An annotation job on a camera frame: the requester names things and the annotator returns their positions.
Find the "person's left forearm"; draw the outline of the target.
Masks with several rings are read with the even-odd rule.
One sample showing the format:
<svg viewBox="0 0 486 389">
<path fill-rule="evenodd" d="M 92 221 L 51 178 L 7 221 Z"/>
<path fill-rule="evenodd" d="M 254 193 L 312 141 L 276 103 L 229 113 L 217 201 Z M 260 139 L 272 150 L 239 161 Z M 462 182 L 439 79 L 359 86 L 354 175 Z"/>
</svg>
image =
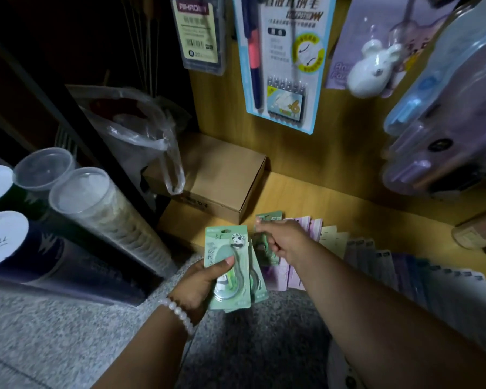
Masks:
<svg viewBox="0 0 486 389">
<path fill-rule="evenodd" d="M 190 337 L 175 312 L 158 306 L 91 389 L 173 389 Z"/>
</svg>

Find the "brown cardboard box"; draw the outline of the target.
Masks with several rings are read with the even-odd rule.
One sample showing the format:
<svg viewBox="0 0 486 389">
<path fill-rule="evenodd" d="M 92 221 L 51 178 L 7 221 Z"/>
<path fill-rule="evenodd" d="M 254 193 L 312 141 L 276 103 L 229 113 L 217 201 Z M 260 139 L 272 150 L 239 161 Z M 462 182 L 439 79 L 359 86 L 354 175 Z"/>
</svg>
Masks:
<svg viewBox="0 0 486 389">
<path fill-rule="evenodd" d="M 178 143 L 185 184 L 182 193 L 171 198 L 241 224 L 267 156 L 201 133 L 183 132 Z"/>
</svg>

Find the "dark blue tube white lid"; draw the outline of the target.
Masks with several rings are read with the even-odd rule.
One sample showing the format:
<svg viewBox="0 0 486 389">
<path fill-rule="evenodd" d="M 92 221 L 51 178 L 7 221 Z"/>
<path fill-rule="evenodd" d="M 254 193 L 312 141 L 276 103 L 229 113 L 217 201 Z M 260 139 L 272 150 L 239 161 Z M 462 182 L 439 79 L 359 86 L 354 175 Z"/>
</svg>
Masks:
<svg viewBox="0 0 486 389">
<path fill-rule="evenodd" d="M 0 212 L 0 282 L 130 307 L 146 299 L 135 280 L 16 211 Z"/>
</svg>

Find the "blue blister pack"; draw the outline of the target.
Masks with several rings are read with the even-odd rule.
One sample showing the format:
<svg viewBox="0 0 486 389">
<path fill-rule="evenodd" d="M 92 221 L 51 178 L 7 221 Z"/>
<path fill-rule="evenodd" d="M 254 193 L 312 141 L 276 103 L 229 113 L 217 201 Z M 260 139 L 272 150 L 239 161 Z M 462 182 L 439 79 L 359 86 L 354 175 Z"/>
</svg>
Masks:
<svg viewBox="0 0 486 389">
<path fill-rule="evenodd" d="M 486 0 L 479 0 L 441 32 L 425 68 L 387 115 L 384 132 L 399 136 L 438 97 L 455 71 L 485 45 Z"/>
</svg>

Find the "row of pastel carded packets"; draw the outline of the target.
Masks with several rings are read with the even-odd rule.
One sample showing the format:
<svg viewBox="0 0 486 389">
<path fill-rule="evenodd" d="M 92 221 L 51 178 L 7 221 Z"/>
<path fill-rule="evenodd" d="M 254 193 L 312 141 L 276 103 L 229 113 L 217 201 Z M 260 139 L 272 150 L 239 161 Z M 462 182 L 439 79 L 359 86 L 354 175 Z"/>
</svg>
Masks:
<svg viewBox="0 0 486 389">
<path fill-rule="evenodd" d="M 403 295 L 486 351 L 486 277 L 473 270 L 443 268 L 411 255 L 346 241 L 341 259 L 352 268 Z"/>
</svg>

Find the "person's right hand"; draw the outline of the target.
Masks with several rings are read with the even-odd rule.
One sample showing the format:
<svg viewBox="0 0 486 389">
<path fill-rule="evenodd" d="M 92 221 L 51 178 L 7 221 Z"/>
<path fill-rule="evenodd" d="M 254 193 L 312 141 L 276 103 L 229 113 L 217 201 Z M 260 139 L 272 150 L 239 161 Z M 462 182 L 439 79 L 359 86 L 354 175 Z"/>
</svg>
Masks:
<svg viewBox="0 0 486 389">
<path fill-rule="evenodd" d="M 295 266 L 314 244 L 315 242 L 295 220 L 280 220 L 280 237 L 278 240 L 268 240 L 273 252 L 292 266 Z"/>
</svg>

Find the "bundle of thin sticks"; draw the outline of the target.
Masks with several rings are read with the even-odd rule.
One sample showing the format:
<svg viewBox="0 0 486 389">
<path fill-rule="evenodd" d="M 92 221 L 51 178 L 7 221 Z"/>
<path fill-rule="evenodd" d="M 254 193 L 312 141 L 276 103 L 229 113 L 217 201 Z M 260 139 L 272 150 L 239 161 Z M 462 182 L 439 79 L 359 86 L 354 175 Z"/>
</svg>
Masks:
<svg viewBox="0 0 486 389">
<path fill-rule="evenodd" d="M 159 6 L 156 0 L 120 0 L 143 91 L 156 97 Z"/>
</svg>

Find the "clear plastic bag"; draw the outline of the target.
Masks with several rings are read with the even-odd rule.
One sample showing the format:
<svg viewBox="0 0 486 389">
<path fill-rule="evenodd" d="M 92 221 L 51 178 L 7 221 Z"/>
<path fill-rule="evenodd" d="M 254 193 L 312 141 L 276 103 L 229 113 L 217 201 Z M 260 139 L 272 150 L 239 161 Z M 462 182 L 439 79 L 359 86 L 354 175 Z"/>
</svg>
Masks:
<svg viewBox="0 0 486 389">
<path fill-rule="evenodd" d="M 77 84 L 66 88 L 140 193 L 141 173 L 154 160 L 161 167 L 167 193 L 183 192 L 178 134 L 192 118 L 188 111 L 134 88 Z"/>
</svg>

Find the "person's right forearm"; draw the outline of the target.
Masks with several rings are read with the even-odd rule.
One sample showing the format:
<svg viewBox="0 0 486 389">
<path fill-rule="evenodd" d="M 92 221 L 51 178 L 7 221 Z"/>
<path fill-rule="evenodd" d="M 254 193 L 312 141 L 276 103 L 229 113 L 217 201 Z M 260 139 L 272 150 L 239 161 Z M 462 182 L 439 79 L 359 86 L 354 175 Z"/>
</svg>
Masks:
<svg viewBox="0 0 486 389">
<path fill-rule="evenodd" d="M 486 389 L 486 353 L 428 311 L 313 240 L 291 262 L 369 389 Z"/>
</svg>

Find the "clear pen refill box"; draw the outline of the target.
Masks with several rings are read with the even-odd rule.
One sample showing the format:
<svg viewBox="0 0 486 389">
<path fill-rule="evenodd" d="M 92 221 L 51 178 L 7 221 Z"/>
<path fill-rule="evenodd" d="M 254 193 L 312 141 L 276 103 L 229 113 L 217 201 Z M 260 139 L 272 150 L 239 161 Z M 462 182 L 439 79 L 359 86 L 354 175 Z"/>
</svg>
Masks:
<svg viewBox="0 0 486 389">
<path fill-rule="evenodd" d="M 227 63 L 227 0 L 170 0 L 185 69 L 222 76 Z"/>
</svg>

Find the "blue carded pen pack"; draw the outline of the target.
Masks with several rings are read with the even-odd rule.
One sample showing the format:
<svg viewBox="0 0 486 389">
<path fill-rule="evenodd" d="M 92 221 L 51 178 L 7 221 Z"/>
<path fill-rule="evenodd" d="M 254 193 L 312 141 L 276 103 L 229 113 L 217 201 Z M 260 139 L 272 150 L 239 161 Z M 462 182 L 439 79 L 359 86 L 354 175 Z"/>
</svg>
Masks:
<svg viewBox="0 0 486 389">
<path fill-rule="evenodd" d="M 247 113 L 311 135 L 336 0 L 232 0 Z"/>
</svg>

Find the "purple pack with white whale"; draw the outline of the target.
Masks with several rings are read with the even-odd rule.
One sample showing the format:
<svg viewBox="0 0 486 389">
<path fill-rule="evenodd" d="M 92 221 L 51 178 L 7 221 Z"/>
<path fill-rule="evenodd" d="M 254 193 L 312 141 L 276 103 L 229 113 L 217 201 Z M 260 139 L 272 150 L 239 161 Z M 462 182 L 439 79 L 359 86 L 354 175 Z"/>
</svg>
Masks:
<svg viewBox="0 0 486 389">
<path fill-rule="evenodd" d="M 459 0 L 351 0 L 327 89 L 389 97 Z"/>
</svg>

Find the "white patterned garment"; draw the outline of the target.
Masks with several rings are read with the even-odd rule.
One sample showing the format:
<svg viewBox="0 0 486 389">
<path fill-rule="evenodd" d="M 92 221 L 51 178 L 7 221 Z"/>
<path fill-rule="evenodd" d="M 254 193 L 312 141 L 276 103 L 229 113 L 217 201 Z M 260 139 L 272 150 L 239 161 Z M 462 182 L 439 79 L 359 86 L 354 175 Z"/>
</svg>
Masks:
<svg viewBox="0 0 486 389">
<path fill-rule="evenodd" d="M 329 389 L 367 389 L 335 339 L 331 340 L 329 346 L 327 379 Z"/>
</svg>

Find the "brown cylindrical container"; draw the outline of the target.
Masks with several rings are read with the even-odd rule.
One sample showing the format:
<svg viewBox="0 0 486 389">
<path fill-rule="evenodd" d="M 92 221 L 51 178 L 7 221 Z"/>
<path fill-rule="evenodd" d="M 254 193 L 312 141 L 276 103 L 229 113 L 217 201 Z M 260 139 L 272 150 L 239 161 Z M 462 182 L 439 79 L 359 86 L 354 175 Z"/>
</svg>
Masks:
<svg viewBox="0 0 486 389">
<path fill-rule="evenodd" d="M 454 227 L 451 235 L 460 247 L 486 254 L 486 212 Z"/>
</svg>

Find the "clear tube of paper cups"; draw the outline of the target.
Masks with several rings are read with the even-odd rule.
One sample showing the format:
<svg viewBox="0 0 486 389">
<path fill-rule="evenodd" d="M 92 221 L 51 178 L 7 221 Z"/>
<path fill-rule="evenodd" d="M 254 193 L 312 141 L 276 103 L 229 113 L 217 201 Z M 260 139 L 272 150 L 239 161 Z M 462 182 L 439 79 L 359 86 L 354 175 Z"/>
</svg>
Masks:
<svg viewBox="0 0 486 389">
<path fill-rule="evenodd" d="M 49 193 L 52 209 L 126 253 L 154 274 L 169 278 L 178 268 L 156 231 L 103 169 L 74 169 Z"/>
</svg>

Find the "purple blister pack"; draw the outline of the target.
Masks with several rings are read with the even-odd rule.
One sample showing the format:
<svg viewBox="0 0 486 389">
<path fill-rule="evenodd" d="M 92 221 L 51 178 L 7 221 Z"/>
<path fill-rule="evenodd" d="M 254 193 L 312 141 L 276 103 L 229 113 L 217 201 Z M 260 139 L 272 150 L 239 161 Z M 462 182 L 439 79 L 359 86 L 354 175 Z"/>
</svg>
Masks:
<svg viewBox="0 0 486 389">
<path fill-rule="evenodd" d="M 382 182 L 400 195 L 458 193 L 486 178 L 486 56 L 457 70 L 390 155 Z"/>
</svg>

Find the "small clear lidded tube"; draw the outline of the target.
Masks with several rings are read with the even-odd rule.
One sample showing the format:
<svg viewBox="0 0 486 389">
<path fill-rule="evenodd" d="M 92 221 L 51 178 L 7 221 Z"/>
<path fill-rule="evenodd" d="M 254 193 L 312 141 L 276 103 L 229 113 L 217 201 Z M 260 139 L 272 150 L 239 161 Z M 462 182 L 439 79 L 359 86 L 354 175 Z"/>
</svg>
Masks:
<svg viewBox="0 0 486 389">
<path fill-rule="evenodd" d="M 76 159 L 64 148 L 32 152 L 13 169 L 13 183 L 34 197 L 48 200 L 50 190 L 77 167 Z"/>
</svg>

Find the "person's left hand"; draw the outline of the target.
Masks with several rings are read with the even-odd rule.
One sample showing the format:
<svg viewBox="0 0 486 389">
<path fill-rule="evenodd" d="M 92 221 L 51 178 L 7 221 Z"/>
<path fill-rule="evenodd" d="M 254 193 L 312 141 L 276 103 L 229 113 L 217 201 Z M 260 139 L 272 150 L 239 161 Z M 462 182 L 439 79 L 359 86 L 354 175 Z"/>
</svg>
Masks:
<svg viewBox="0 0 486 389">
<path fill-rule="evenodd" d="M 208 299 L 217 281 L 217 279 L 203 280 L 204 268 L 207 268 L 204 259 L 191 265 L 175 288 L 168 294 L 168 298 L 176 302 L 187 313 L 194 326 L 204 317 Z"/>
</svg>

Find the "wooden display shelf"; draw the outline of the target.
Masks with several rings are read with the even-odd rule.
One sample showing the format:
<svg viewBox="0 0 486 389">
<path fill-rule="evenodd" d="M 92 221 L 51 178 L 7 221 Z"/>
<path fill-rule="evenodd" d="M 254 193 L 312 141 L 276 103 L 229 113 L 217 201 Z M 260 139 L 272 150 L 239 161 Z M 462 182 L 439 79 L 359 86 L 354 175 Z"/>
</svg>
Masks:
<svg viewBox="0 0 486 389">
<path fill-rule="evenodd" d="M 245 110 L 239 51 L 232 41 L 223 76 L 191 71 L 190 86 L 200 132 L 269 159 L 243 223 L 282 210 L 310 215 L 353 236 L 370 237 L 380 249 L 427 257 L 486 275 L 486 255 L 460 248 L 454 225 L 486 210 L 486 181 L 457 200 L 400 196 L 381 180 L 385 116 L 427 62 L 424 52 L 391 97 L 360 100 L 346 91 L 322 89 L 314 132 L 304 134 Z"/>
</svg>

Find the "green panda correction tape packet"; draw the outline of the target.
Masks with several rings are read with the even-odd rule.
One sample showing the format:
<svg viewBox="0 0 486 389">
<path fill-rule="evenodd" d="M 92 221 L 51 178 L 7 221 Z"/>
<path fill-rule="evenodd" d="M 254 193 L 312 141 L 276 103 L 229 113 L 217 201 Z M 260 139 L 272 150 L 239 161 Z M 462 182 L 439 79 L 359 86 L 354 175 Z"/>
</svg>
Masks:
<svg viewBox="0 0 486 389">
<path fill-rule="evenodd" d="M 251 306 L 249 246 L 246 225 L 206 228 L 204 266 L 235 258 L 233 267 L 215 282 L 210 310 L 231 312 Z"/>
</svg>

